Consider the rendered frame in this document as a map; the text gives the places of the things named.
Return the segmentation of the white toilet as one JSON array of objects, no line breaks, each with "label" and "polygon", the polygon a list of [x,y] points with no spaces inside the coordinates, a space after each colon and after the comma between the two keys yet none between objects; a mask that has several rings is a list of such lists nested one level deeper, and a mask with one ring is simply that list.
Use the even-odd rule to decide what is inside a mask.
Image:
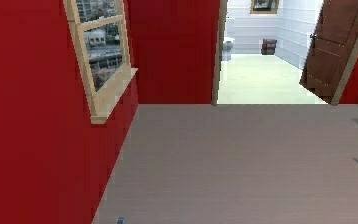
[{"label": "white toilet", "polygon": [[235,39],[232,37],[225,37],[223,39],[223,50],[222,50],[222,60],[229,61],[231,59],[231,52],[234,47]]}]

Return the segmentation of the beige framed window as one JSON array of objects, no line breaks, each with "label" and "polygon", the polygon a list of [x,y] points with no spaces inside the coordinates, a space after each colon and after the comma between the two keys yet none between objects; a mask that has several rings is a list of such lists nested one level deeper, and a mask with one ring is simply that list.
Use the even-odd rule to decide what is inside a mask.
[{"label": "beige framed window", "polygon": [[62,0],[93,124],[110,117],[136,73],[125,0]]}]

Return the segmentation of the dark brown bin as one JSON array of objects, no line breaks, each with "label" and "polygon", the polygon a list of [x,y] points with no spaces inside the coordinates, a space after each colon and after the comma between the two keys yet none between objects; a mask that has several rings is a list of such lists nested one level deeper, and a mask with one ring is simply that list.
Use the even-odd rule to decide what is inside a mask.
[{"label": "dark brown bin", "polygon": [[276,49],[276,39],[264,39],[261,48],[262,55],[274,55]]}]

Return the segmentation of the brown wooden room door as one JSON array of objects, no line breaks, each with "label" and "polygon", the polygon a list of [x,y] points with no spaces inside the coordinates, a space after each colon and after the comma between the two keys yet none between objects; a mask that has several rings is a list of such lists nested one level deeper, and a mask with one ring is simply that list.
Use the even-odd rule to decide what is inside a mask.
[{"label": "brown wooden room door", "polygon": [[323,0],[300,85],[336,106],[358,59],[358,0]]}]

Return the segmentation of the gold framed wall picture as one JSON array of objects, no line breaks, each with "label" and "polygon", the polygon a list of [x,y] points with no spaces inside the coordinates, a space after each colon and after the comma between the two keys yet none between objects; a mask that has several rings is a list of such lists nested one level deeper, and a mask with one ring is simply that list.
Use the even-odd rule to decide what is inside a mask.
[{"label": "gold framed wall picture", "polygon": [[251,14],[276,14],[279,0],[251,0]]}]

